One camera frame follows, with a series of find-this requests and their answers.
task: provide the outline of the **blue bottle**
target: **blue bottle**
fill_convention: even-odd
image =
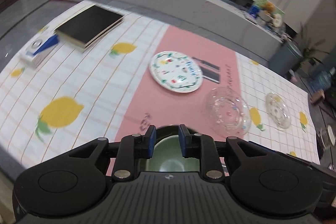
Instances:
[[[249,14],[252,15],[254,18],[258,16],[260,8],[258,6],[252,5],[249,9]]]
[[[331,78],[335,73],[335,68],[332,68],[330,71],[321,71],[317,77],[312,80],[309,85],[313,92],[318,90],[327,90],[331,87]]]

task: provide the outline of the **metal screw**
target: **metal screw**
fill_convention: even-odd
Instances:
[[[114,172],[114,176],[119,179],[126,179],[131,175],[130,171],[127,170],[118,170]]]
[[[206,176],[211,178],[211,179],[219,179],[222,176],[222,172],[218,170],[210,170],[207,171]]]
[[[38,48],[39,46],[42,45],[42,40],[41,39],[38,39],[36,41],[34,41],[32,44],[31,44],[31,47],[32,48]]]

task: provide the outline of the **decorative plate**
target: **decorative plate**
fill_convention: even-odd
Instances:
[[[266,95],[266,109],[272,120],[280,128],[290,127],[291,116],[288,107],[278,94],[271,92]]]
[[[178,93],[197,90],[203,80],[200,67],[189,56],[176,51],[155,54],[149,71],[160,85]]]
[[[205,100],[206,116],[210,126],[220,135],[241,138],[251,126],[249,107],[232,89],[218,87]]]

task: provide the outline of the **table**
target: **table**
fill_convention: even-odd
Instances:
[[[52,20],[41,32],[54,29],[93,5],[85,0]],[[97,4],[119,12],[124,21],[94,47],[81,53],[60,43],[43,63],[26,67],[17,53],[0,73],[0,145],[28,168],[92,139],[119,141],[131,133],[184,123],[209,134],[201,115],[205,95],[215,87],[230,86],[256,108],[259,124],[244,136],[268,148],[319,163],[315,129],[308,109],[308,94],[262,65],[206,38],[126,10]],[[36,34],[28,43],[32,43]],[[114,47],[127,43],[128,50]],[[220,67],[220,84],[204,79],[189,94],[165,90],[147,69],[152,56],[175,50]],[[287,103],[292,124],[284,130],[269,118],[265,96],[276,92]]]

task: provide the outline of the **white grid tablecloth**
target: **white grid tablecloth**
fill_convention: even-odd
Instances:
[[[92,4],[86,0],[75,5],[51,21],[44,31],[51,34],[69,17]],[[13,70],[25,67],[17,53],[0,73],[0,145],[24,167],[98,137],[113,141],[169,26],[136,13],[100,6],[125,17],[122,24],[94,47],[81,53],[71,44],[60,41],[37,69],[27,67],[19,77],[11,77]],[[136,49],[122,58],[111,58],[109,50],[119,42],[131,43]],[[259,110],[265,129],[261,132],[252,125],[245,138],[284,153],[295,151],[298,157],[319,163],[307,93],[267,68],[252,64],[247,57],[238,53],[236,56],[241,95],[248,105]],[[290,108],[292,125],[287,130],[277,128],[265,112],[265,95],[270,91],[278,93]],[[34,134],[38,117],[48,103],[62,96],[75,98],[84,108],[73,123],[64,128],[51,128],[51,134],[41,135],[41,141]],[[308,118],[306,132],[301,128],[299,111]]]
[[[239,53],[236,56],[241,95],[250,107],[259,110],[265,129],[261,131],[252,124],[244,139],[283,153],[293,151],[297,157],[319,164],[316,133],[308,108],[308,93],[268,68],[255,65],[249,58]],[[266,112],[265,97],[270,92],[278,94],[288,106],[291,115],[291,126],[288,129],[279,128]],[[305,130],[300,123],[300,112],[308,120]]]

